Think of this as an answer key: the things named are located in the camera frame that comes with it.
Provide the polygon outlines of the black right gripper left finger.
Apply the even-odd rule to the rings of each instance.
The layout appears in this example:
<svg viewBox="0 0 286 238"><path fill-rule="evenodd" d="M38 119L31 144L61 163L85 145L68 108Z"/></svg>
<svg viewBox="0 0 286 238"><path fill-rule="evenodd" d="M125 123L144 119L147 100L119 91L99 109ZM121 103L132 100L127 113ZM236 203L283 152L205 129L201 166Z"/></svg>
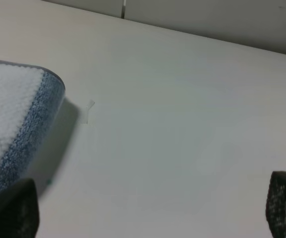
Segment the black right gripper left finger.
<svg viewBox="0 0 286 238"><path fill-rule="evenodd" d="M33 179L21 179L0 192L0 238L34 238L38 228L38 195Z"/></svg>

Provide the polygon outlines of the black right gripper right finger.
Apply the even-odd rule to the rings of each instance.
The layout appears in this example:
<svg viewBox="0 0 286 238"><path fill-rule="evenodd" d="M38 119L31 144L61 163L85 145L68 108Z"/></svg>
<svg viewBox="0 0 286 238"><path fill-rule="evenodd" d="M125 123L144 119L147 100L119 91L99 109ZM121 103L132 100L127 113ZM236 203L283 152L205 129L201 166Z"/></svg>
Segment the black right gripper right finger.
<svg viewBox="0 0 286 238"><path fill-rule="evenodd" d="M266 220L274 238L286 238L286 172L272 172L267 201Z"/></svg>

